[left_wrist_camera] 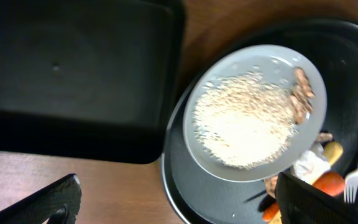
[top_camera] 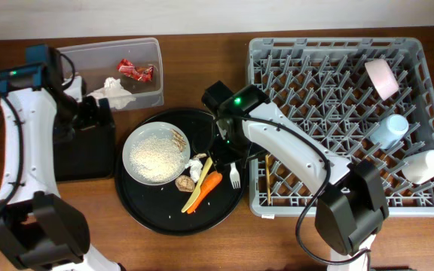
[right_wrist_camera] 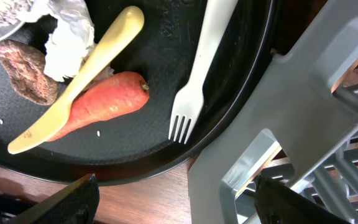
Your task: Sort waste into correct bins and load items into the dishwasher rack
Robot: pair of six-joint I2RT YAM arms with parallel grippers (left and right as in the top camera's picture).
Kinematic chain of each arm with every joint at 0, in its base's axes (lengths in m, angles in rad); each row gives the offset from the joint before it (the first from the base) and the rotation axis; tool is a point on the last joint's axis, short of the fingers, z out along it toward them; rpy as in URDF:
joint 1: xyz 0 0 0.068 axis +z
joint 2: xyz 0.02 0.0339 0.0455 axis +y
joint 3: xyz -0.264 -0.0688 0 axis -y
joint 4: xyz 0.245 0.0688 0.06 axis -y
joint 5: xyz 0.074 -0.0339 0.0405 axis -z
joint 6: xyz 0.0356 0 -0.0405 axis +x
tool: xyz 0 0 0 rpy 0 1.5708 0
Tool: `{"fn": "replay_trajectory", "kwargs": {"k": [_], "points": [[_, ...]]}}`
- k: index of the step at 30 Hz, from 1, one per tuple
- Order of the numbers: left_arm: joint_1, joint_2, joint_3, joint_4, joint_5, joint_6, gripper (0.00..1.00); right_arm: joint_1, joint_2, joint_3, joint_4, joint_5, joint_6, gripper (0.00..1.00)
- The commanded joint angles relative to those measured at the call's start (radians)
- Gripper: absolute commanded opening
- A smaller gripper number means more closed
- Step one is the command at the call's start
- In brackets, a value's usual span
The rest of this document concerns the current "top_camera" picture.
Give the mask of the yellow plastic knife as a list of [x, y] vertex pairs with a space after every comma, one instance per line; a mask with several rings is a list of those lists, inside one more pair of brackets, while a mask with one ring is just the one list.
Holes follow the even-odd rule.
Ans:
[[186, 202], [186, 204], [182, 207], [181, 209], [181, 213], [186, 212], [193, 204], [194, 202], [197, 200], [197, 198], [200, 195], [201, 192], [201, 185], [207, 175], [207, 172], [209, 171], [210, 167], [212, 166], [212, 158], [208, 157], [200, 174], [200, 178], [197, 182], [197, 184], [195, 185], [195, 189], [193, 191], [193, 193], [191, 194], [190, 198], [188, 199], [188, 201]]

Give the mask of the white plastic fork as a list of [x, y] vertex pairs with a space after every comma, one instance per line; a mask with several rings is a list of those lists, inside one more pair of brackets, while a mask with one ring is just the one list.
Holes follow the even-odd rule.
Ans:
[[231, 170], [229, 174], [231, 185], [233, 189], [240, 189], [240, 173], [237, 169], [236, 163], [231, 164]]

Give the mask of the white tissue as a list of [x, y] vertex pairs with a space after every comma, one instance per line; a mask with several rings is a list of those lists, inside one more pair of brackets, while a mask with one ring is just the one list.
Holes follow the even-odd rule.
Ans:
[[113, 77], [106, 78], [103, 87], [92, 91], [89, 96], [96, 100], [107, 99], [109, 106], [115, 110], [122, 110], [136, 100], [130, 91], [122, 87], [121, 80]]

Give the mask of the orange carrot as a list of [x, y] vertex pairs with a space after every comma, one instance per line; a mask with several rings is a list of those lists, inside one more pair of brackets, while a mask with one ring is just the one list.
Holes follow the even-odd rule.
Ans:
[[194, 212], [206, 196], [222, 181], [223, 175], [217, 171], [210, 173], [200, 187], [200, 194], [191, 207], [186, 211], [188, 214]]

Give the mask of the wooden chopstick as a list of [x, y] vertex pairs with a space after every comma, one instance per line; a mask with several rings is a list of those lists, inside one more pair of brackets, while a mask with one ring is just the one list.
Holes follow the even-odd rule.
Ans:
[[270, 189], [270, 154], [264, 157], [265, 162], [265, 176], [266, 176], [266, 189], [267, 189], [267, 205], [271, 206], [271, 189]]

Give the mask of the small tissue piece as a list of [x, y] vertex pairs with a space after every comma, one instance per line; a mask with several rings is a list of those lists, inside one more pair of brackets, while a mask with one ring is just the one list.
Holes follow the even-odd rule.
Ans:
[[186, 164], [185, 168], [189, 168], [190, 178], [194, 183], [197, 183], [200, 179], [203, 164], [201, 159], [207, 157], [207, 154], [195, 154]]

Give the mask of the brown walnut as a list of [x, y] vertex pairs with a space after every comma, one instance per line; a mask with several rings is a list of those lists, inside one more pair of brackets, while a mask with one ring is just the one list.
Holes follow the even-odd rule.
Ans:
[[195, 183], [191, 177], [187, 175], [180, 175], [176, 180], [176, 187], [181, 192], [192, 193], [195, 188]]

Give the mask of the red snack wrapper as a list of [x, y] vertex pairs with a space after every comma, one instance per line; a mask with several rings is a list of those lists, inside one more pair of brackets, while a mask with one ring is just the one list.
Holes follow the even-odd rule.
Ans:
[[152, 81], [154, 77], [154, 66], [135, 66], [128, 59], [122, 59], [117, 65], [117, 70], [121, 74], [140, 82]]

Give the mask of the grey plate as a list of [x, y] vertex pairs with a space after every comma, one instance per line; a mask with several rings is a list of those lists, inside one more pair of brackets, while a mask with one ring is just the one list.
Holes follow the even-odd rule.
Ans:
[[174, 181], [177, 177], [179, 177], [184, 172], [185, 165], [184, 165], [184, 169], [182, 170], [182, 172], [179, 173], [173, 180], [168, 181], [168, 182], [164, 182], [164, 183], [159, 183], [159, 184], [150, 184], [150, 183], [138, 181], [136, 179], [136, 174], [134, 172], [132, 172], [132, 169], [131, 169], [129, 154], [130, 154], [130, 149], [131, 149], [132, 145], [135, 144], [136, 142], [139, 142], [139, 141], [142, 141], [143, 139], [148, 138], [149, 136], [157, 136], [158, 138], [173, 139], [173, 134], [170, 131], [171, 129], [176, 130], [184, 137], [184, 139], [187, 143], [187, 145], [183, 151], [186, 155], [185, 164], [190, 160], [190, 156], [191, 156], [190, 143], [188, 141], [188, 138], [186, 137], [184, 132], [182, 130], [180, 130], [180, 128], [172, 125], [171, 123], [160, 122], [160, 121], [146, 123], [146, 124], [136, 128], [133, 132], [131, 132], [131, 134], [128, 136], [127, 140], [125, 141], [124, 147], [122, 150], [122, 162], [123, 162], [125, 170], [130, 175], [131, 178], [133, 178], [135, 181], [137, 181], [141, 184], [156, 186], [156, 185], [167, 184], [171, 181]]

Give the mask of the light blue plastic cup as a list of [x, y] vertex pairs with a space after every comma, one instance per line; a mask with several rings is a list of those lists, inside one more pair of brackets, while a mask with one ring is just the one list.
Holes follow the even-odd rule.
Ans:
[[373, 144], [380, 145], [381, 149], [389, 149], [402, 139], [408, 128], [409, 123], [405, 117], [391, 114], [379, 123], [369, 139]]

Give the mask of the pink bowl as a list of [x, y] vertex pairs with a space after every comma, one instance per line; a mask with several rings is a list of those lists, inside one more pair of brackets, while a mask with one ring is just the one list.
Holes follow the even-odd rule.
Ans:
[[365, 70], [382, 100], [390, 98], [399, 90], [399, 84], [390, 66], [384, 59], [366, 62]]

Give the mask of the white cup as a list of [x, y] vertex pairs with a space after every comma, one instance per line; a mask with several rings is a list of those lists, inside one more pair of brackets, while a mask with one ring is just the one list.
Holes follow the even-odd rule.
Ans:
[[413, 184], [422, 184], [434, 177], [434, 150], [406, 157], [402, 168], [404, 177]]

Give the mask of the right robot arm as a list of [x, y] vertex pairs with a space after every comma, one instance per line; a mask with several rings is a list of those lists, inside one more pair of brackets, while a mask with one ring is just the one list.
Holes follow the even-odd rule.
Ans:
[[213, 116], [206, 148], [215, 167], [248, 161], [268, 152], [312, 193], [299, 215], [295, 236], [316, 207], [314, 225], [330, 247], [332, 259], [308, 248], [304, 252], [330, 270], [369, 270], [371, 244], [389, 216], [381, 177], [368, 160], [357, 164], [339, 156], [296, 126], [270, 97], [255, 85], [233, 93], [221, 81], [207, 88], [201, 99]]

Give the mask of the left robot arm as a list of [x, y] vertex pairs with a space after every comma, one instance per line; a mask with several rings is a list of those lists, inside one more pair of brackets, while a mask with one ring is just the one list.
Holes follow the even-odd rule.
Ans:
[[115, 122], [107, 99], [65, 79], [70, 59], [45, 44], [0, 72], [5, 167], [0, 187], [0, 252], [16, 269], [120, 270], [90, 242], [85, 216], [65, 202], [59, 181], [109, 177]]

